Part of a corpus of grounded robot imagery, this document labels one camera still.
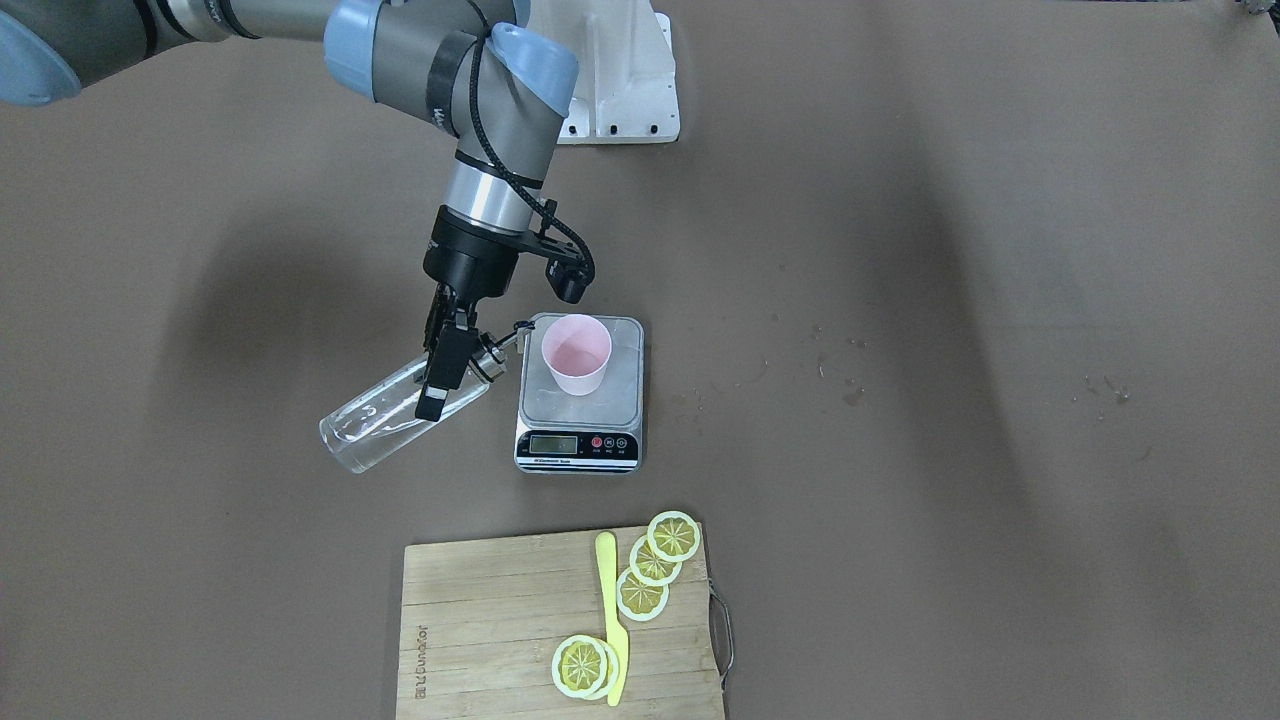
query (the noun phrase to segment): cutting board handle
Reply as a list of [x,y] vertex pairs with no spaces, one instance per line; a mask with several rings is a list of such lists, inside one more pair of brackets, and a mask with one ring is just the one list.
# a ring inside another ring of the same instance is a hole
[[721,653],[717,652],[717,641],[719,634],[716,630],[716,616],[712,616],[710,629],[712,629],[712,653],[716,656],[716,669],[721,674],[721,691],[728,689],[728,673],[733,669],[733,618],[728,614],[728,603],[721,597],[719,591],[716,589],[716,580],[712,580],[710,575],[707,577],[707,587],[710,589],[712,606],[719,606],[721,626],[724,633],[724,659],[721,659]]

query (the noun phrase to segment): digital kitchen scale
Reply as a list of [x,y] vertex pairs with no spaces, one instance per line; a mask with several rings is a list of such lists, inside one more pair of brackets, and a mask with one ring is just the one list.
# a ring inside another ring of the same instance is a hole
[[595,316],[609,329],[613,352],[600,387],[575,397],[556,384],[543,360],[543,336],[561,316],[535,315],[525,340],[516,466],[526,473],[631,473],[644,448],[644,328],[632,318]]

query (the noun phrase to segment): knife handle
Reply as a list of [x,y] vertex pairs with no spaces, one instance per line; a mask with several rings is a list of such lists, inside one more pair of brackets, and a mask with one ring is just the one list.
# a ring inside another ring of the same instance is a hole
[[600,574],[600,594],[604,596],[604,621],[618,619],[618,539],[613,533],[595,536],[595,569]]

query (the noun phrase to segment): brown table surface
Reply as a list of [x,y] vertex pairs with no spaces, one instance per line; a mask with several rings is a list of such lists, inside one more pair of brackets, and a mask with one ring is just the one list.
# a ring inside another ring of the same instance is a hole
[[[453,143],[316,45],[0,108],[0,714],[390,717],[406,544],[680,507],[732,720],[1280,716],[1270,22],[658,9],[684,137],[548,183],[582,310],[648,331],[622,479],[521,475],[515,378],[362,477],[321,450],[416,352]],[[526,260],[481,319],[558,309]]]

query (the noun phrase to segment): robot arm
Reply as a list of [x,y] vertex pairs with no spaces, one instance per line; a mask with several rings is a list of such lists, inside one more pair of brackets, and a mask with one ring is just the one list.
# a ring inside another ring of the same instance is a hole
[[[42,105],[184,42],[323,40],[339,83],[458,140],[424,269],[436,281],[416,415],[497,350],[476,305],[506,293],[521,252],[547,259],[557,296],[594,279],[585,243],[538,200],[577,78],[563,46],[522,27],[527,0],[0,0],[0,100]],[[541,229],[529,229],[534,214]],[[553,240],[556,227],[571,242]]]

